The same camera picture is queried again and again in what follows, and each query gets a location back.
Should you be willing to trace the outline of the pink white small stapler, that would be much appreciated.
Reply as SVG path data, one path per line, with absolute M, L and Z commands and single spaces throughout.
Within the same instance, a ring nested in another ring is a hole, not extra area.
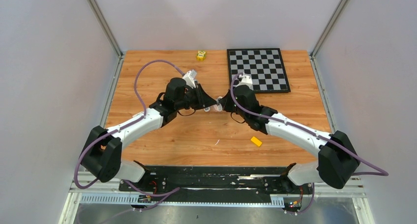
M 204 111 L 205 112 L 209 112 L 209 111 L 215 111 L 215 112 L 221 112 L 221 111 L 223 111 L 223 107 L 222 107 L 222 105 L 220 104 L 220 100 L 222 99 L 222 97 L 221 96 L 219 96 L 217 99 L 216 99 L 216 104 L 214 104 L 214 105 L 212 105 L 212 106 L 210 106 L 210 107 L 206 107 L 206 108 L 204 108 Z

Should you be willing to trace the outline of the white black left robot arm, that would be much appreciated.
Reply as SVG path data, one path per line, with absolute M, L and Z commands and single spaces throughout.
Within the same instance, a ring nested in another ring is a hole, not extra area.
M 181 110 L 202 110 L 216 104 L 199 83 L 189 86 L 182 78 L 172 78 L 164 92 L 143 112 L 119 125 L 94 127 L 81 153 L 80 164 L 102 183 L 113 178 L 131 181 L 138 191 L 150 187 L 143 165 L 121 158 L 122 151 L 145 134 L 176 118 Z

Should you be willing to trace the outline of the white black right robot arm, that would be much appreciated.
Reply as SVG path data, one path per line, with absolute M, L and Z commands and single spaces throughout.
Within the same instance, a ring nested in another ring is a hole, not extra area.
M 287 193 L 315 182 L 342 189 L 360 165 L 347 134 L 323 132 L 295 122 L 273 108 L 260 105 L 254 91 L 246 85 L 228 90 L 217 101 L 224 111 L 241 116 L 251 129 L 285 139 L 317 158 L 311 163 L 287 166 L 281 179 L 281 187 Z

